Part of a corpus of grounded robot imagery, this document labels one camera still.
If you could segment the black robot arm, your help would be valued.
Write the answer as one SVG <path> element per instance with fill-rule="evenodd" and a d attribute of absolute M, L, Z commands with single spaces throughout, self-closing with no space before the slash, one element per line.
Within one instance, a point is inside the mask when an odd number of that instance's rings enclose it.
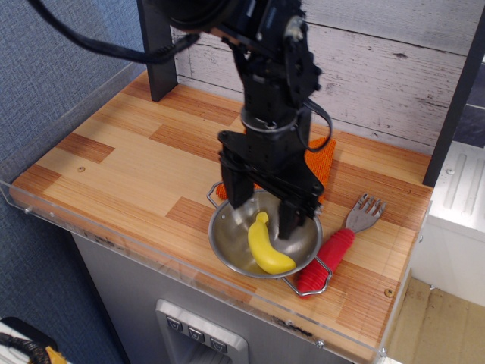
<path fill-rule="evenodd" d="M 280 201 L 279 236 L 313 218 L 324 188 L 305 162 L 321 69 L 298 1 L 156 1 L 167 22 L 231 49 L 242 81 L 244 132 L 221 131 L 221 176 L 239 208 L 260 186 Z"/>

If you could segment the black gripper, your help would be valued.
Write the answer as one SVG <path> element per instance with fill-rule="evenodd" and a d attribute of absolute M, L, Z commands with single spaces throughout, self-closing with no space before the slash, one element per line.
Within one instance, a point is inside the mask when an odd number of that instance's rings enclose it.
<path fill-rule="evenodd" d="M 282 240 L 316 215 L 324 186 L 307 166 L 305 152 L 320 152 L 325 142 L 311 148 L 308 130 L 297 127 L 272 132 L 223 130 L 218 140 L 221 176 L 234 209 L 251 198 L 259 185 L 280 200 L 278 237 Z"/>

